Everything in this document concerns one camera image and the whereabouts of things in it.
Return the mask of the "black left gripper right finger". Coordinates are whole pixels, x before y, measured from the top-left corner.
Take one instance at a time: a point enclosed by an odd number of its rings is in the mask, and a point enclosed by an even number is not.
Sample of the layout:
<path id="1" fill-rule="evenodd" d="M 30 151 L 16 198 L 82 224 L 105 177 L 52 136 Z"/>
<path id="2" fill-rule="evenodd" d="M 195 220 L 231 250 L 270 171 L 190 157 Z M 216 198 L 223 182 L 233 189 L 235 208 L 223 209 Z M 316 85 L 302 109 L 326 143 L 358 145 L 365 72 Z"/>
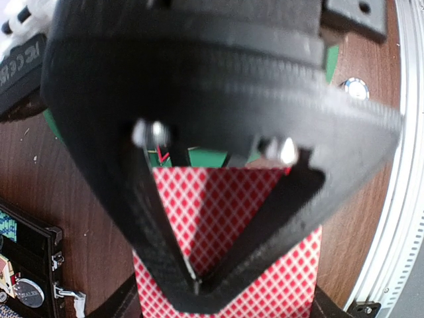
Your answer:
<path id="1" fill-rule="evenodd" d="M 349 318 L 350 314 L 343 311 L 319 287 L 315 288 L 315 295 L 311 305 L 311 318 Z"/>

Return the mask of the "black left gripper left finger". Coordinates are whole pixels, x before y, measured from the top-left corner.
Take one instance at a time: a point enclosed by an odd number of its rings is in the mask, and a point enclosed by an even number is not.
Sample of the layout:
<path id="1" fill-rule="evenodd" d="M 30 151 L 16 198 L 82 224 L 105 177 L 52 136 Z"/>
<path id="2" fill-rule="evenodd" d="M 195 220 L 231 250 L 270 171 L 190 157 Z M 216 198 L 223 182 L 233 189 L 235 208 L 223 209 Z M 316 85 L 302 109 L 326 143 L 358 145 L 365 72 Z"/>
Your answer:
<path id="1" fill-rule="evenodd" d="M 130 276 L 102 305 L 96 317 L 142 317 L 136 278 Z"/>

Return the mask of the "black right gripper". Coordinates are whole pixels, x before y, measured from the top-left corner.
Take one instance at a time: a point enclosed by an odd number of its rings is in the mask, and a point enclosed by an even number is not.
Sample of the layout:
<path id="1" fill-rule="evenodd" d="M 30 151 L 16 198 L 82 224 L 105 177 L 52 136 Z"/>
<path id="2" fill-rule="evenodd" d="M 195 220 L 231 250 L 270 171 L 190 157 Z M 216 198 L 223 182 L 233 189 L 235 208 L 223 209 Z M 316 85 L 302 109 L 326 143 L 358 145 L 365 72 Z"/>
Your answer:
<path id="1" fill-rule="evenodd" d="M 175 309 L 217 313 L 395 153 L 399 111 L 325 80 L 323 30 L 388 35 L 385 1 L 25 1 L 1 23 L 1 121 L 52 112 L 93 192 Z M 208 274 L 180 251 L 148 151 L 198 146 L 282 178 Z"/>

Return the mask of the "dark blue chip stack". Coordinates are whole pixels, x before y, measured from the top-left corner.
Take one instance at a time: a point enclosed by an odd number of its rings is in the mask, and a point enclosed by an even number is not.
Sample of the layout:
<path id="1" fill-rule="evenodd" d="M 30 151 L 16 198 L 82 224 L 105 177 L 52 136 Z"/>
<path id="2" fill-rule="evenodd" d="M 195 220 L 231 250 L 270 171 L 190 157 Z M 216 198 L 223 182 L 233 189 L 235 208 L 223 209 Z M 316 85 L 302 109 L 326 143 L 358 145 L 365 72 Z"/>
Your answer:
<path id="1" fill-rule="evenodd" d="M 345 92 L 347 92 L 353 98 L 360 100 L 369 100 L 370 91 L 366 83 L 360 78 L 348 78 L 343 81 L 340 86 Z"/>

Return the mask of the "pink playing card deck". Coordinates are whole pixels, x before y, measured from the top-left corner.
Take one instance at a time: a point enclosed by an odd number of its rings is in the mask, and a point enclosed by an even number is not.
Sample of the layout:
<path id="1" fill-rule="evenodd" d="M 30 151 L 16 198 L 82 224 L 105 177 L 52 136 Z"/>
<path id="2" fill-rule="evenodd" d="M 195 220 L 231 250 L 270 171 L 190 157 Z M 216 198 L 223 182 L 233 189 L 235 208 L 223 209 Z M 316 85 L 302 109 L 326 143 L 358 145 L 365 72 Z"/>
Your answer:
<path id="1" fill-rule="evenodd" d="M 230 249 L 287 170 L 155 168 L 154 179 L 183 255 L 206 274 Z M 220 317 L 308 317 L 321 230 L 279 258 Z"/>

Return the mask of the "red triangular dealer marker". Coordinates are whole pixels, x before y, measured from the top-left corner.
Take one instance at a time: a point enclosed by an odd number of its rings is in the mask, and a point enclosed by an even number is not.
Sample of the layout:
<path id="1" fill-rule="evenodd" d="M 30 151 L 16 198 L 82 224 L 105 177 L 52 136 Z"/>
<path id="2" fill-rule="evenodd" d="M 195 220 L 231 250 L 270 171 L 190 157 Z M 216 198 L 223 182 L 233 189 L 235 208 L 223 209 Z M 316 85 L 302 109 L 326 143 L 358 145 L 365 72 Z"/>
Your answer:
<path id="1" fill-rule="evenodd" d="M 160 166 L 163 166 L 170 159 L 169 150 L 165 146 L 159 146 L 156 149 L 156 153 L 157 153 L 157 157 L 158 157 L 158 164 Z"/>

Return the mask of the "clear dealer button in case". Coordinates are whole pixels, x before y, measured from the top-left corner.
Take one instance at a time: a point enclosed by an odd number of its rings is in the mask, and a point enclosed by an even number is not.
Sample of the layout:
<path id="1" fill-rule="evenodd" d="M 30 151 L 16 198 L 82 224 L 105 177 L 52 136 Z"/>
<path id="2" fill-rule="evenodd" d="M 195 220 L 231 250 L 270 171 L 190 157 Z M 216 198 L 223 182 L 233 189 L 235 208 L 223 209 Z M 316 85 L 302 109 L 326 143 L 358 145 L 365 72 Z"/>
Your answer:
<path id="1" fill-rule="evenodd" d="M 20 279 L 14 286 L 17 299 L 25 306 L 39 308 L 44 303 L 44 292 L 33 281 L 26 278 Z"/>

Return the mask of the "black poker case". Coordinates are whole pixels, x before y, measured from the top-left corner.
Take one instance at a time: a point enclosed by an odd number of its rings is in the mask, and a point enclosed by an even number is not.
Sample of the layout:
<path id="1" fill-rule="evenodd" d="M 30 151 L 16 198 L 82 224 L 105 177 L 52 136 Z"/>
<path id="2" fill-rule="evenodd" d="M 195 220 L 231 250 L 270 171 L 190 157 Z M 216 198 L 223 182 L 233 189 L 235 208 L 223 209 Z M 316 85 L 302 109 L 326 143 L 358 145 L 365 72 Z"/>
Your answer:
<path id="1" fill-rule="evenodd" d="M 17 206 L 1 201 L 1 211 L 17 222 L 17 241 L 1 234 L 1 255 L 8 258 L 15 272 L 16 283 L 23 278 L 35 282 L 44 292 L 39 308 L 25 306 L 1 290 L 2 317 L 65 317 L 66 300 L 73 301 L 75 317 L 85 317 L 86 296 L 65 288 L 62 266 L 63 232 L 61 228 L 41 221 Z"/>

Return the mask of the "red card deck in case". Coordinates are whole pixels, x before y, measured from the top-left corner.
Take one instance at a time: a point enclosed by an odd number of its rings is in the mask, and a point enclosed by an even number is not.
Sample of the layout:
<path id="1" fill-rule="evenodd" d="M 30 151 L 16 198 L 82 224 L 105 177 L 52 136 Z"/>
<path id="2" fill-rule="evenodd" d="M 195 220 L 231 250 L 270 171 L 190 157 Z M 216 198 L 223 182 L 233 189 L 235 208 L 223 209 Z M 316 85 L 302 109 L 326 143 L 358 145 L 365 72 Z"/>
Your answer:
<path id="1" fill-rule="evenodd" d="M 0 259 L 1 290 L 8 296 L 16 298 L 14 285 L 16 284 L 15 272 L 10 260 L 3 255 Z"/>

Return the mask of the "round green poker mat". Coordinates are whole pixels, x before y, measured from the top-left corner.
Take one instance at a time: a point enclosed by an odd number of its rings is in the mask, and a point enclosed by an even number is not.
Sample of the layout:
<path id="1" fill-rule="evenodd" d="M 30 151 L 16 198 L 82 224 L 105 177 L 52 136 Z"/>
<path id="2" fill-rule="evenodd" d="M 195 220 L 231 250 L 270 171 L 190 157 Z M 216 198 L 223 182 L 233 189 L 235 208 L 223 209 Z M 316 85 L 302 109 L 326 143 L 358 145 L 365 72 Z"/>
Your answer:
<path id="1" fill-rule="evenodd" d="M 333 80 L 333 76 L 337 67 L 338 57 L 339 45 L 331 46 L 327 49 L 327 63 L 325 67 L 327 83 L 331 83 Z M 51 112 L 49 110 L 46 110 L 43 112 L 43 116 L 50 130 L 56 136 L 56 139 L 64 143 L 59 133 L 59 130 L 57 129 L 56 123 L 53 119 Z M 227 156 L 227 153 L 224 152 L 216 152 L 212 150 L 202 149 L 199 147 L 190 148 L 188 152 L 191 166 L 194 167 L 220 168 L 224 164 L 225 158 Z M 171 158 L 163 166 L 160 166 L 158 164 L 156 150 L 149 150 L 148 155 L 152 167 L 172 167 Z"/>

